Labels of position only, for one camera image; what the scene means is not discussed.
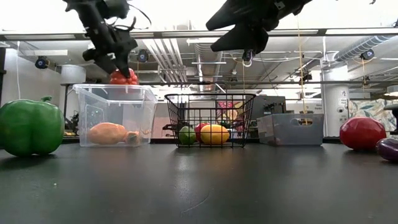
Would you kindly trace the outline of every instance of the box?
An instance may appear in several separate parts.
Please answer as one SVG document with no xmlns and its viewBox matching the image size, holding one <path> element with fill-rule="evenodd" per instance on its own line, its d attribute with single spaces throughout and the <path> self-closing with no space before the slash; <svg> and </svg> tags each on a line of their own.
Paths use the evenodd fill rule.
<svg viewBox="0 0 398 224">
<path fill-rule="evenodd" d="M 273 146 L 320 146 L 323 114 L 272 114 L 257 119 L 261 143 Z"/>
<path fill-rule="evenodd" d="M 80 146 L 135 147 L 150 143 L 157 104 L 150 87 L 76 84 L 73 89 L 79 98 Z M 96 125 L 100 123 L 112 124 L 101 124 L 99 129 Z"/>
</svg>

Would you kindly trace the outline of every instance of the green pepper stem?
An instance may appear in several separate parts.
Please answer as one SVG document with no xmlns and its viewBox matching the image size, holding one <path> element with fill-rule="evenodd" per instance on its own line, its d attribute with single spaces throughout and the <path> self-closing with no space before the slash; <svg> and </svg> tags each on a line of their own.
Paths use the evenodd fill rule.
<svg viewBox="0 0 398 224">
<path fill-rule="evenodd" d="M 51 99 L 52 99 L 52 96 L 44 96 L 40 100 L 43 102 L 47 102 L 47 101 L 51 101 Z"/>
</svg>

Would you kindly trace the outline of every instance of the yellow lemon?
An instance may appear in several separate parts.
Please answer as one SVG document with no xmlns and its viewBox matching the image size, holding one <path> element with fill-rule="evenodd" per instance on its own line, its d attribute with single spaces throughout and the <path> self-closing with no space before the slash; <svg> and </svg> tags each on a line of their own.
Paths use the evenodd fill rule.
<svg viewBox="0 0 398 224">
<path fill-rule="evenodd" d="M 226 128 L 218 124 L 209 124 L 200 130 L 200 138 L 205 144 L 222 145 L 229 138 Z"/>
</svg>

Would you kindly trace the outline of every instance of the red tomato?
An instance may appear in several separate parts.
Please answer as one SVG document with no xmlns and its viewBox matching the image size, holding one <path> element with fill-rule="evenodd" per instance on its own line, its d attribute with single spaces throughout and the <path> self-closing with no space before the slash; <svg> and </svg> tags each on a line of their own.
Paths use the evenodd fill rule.
<svg viewBox="0 0 398 224">
<path fill-rule="evenodd" d="M 198 126 L 195 127 L 195 133 L 197 135 L 197 141 L 198 142 L 203 143 L 203 141 L 200 138 L 200 130 L 206 125 L 209 125 L 209 123 L 200 123 L 200 124 L 198 124 Z"/>
<path fill-rule="evenodd" d="M 129 68 L 130 78 L 124 77 L 124 75 L 117 69 L 111 74 L 110 84 L 117 85 L 138 85 L 137 75 L 134 73 L 134 70 Z"/>
<path fill-rule="evenodd" d="M 373 118 L 350 118 L 340 127 L 340 141 L 354 150 L 373 151 L 377 142 L 384 138 L 384 126 Z"/>
</svg>

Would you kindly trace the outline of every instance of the green bell pepper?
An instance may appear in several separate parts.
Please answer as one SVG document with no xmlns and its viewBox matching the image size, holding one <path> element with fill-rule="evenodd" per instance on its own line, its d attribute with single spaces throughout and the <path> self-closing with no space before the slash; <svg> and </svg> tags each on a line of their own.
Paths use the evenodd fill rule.
<svg viewBox="0 0 398 224">
<path fill-rule="evenodd" d="M 42 101 L 16 100 L 0 109 L 0 145 L 14 156 L 46 155 L 62 143 L 65 120 L 58 107 Z"/>
</svg>

